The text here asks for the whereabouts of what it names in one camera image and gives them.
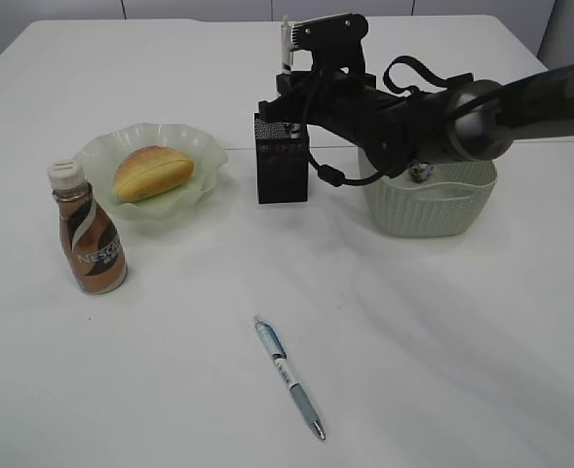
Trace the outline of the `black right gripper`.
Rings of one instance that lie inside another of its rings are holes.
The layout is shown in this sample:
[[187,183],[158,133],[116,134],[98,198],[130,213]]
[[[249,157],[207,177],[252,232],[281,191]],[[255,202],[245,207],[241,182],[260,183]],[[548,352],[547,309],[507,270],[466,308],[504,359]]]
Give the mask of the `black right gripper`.
[[258,104],[263,121],[342,125],[375,107],[361,44],[330,44],[313,48],[311,54],[310,71],[279,77],[281,95]]

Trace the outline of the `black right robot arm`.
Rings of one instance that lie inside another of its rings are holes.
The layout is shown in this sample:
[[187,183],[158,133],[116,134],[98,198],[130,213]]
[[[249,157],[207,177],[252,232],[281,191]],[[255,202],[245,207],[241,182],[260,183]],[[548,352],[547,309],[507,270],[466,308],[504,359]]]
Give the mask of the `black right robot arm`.
[[348,178],[304,153],[320,179],[333,186],[364,186],[396,177],[410,166],[492,161],[516,140],[574,137],[574,64],[507,85],[472,74],[442,79],[421,61],[397,59],[417,71],[436,93],[415,86],[375,87],[365,72],[361,44],[315,50],[308,72],[279,77],[281,95],[258,104],[267,123],[292,123],[309,145],[308,126],[321,127],[360,148],[375,172]]

